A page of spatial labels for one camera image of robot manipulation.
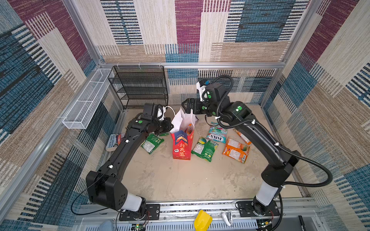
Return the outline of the red paper gift bag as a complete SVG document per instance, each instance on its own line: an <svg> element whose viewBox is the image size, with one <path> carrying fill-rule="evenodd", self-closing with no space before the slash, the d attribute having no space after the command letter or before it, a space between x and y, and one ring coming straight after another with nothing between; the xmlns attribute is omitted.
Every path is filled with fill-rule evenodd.
<svg viewBox="0 0 370 231"><path fill-rule="evenodd" d="M172 119L172 124L170 134L173 140L173 159L190 160L195 130L192 135L187 136L186 129L189 124L196 124L196 117L193 113L187 114L180 108Z"/></svg>

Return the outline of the teal Fox's candy bag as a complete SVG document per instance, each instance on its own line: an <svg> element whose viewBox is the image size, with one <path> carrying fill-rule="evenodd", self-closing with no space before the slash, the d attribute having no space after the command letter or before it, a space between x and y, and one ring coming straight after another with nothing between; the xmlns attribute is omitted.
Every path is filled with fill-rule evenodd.
<svg viewBox="0 0 370 231"><path fill-rule="evenodd" d="M206 138L212 141L226 143L227 140L226 136L227 130L222 128L217 123L212 122Z"/></svg>

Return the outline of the orange snack bag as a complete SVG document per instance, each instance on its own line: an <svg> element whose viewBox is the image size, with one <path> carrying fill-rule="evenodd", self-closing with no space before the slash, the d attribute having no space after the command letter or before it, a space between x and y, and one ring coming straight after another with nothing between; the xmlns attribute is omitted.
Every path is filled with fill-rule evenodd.
<svg viewBox="0 0 370 231"><path fill-rule="evenodd" d="M250 146L242 144L234 139L228 138L225 144L223 155L245 164L249 155Z"/></svg>

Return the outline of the orange candy bag back side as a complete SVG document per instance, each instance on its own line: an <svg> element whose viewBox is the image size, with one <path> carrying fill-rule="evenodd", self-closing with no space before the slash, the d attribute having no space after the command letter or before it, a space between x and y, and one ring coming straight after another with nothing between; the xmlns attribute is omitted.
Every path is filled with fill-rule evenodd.
<svg viewBox="0 0 370 231"><path fill-rule="evenodd" d="M247 144L247 145L251 145L252 143L251 143L251 141L244 135L244 134L242 134L241 132L239 132L238 130L236 130L236 129L234 129L234 132L238 135L238 136L240 136L242 139L243 139L243 141Z"/></svg>

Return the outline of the colourful Fox's fruit candy bag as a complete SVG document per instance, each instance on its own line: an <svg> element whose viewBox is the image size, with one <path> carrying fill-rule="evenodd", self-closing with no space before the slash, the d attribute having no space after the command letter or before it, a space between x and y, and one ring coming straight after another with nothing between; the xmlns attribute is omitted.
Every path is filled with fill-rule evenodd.
<svg viewBox="0 0 370 231"><path fill-rule="evenodd" d="M189 126L187 127L187 129L186 129L186 134L187 134L187 136L190 136L190 135L192 135L193 134L193 132L194 132L194 128L195 128L195 126L193 125L193 124L189 124Z"/></svg>

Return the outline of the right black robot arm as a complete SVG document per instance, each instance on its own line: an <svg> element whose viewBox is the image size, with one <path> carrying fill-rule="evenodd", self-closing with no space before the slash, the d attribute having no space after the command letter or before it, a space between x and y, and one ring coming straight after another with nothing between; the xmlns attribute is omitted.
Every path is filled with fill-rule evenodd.
<svg viewBox="0 0 370 231"><path fill-rule="evenodd" d="M252 111L242 102L231 103L228 98L222 102L219 113L220 121L233 126L242 133L262 153L268 165L262 172L263 183L253 199L253 212L264 216L274 198L281 192L284 182L289 178L298 158L278 147L276 140L259 123Z"/></svg>

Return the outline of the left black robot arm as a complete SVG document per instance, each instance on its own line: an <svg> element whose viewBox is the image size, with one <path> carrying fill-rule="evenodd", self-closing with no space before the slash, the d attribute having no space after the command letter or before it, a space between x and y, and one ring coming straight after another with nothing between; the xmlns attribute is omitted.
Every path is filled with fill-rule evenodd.
<svg viewBox="0 0 370 231"><path fill-rule="evenodd" d="M156 135L167 133L173 127L169 117L150 121L143 118L132 119L122 142L112 156L98 171L90 171L86 176L90 202L116 211L126 210L143 216L146 212L145 199L128 192L121 182L124 172L136 150L150 133Z"/></svg>

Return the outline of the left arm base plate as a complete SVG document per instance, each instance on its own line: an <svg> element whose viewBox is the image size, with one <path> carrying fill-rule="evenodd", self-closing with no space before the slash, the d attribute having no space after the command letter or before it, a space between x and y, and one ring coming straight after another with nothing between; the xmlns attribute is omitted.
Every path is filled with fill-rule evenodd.
<svg viewBox="0 0 370 231"><path fill-rule="evenodd" d="M147 204L144 214L140 212L125 211L119 214L119 221L153 221L160 219L160 204Z"/></svg>

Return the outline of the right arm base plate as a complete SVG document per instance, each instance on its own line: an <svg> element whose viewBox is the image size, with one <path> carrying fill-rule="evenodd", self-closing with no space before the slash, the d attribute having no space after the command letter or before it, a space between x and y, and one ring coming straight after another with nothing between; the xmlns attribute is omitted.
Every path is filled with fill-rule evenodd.
<svg viewBox="0 0 370 231"><path fill-rule="evenodd" d="M271 217L280 215L280 209L275 201L272 201L268 206L257 200L238 201L235 205L241 217Z"/></svg>

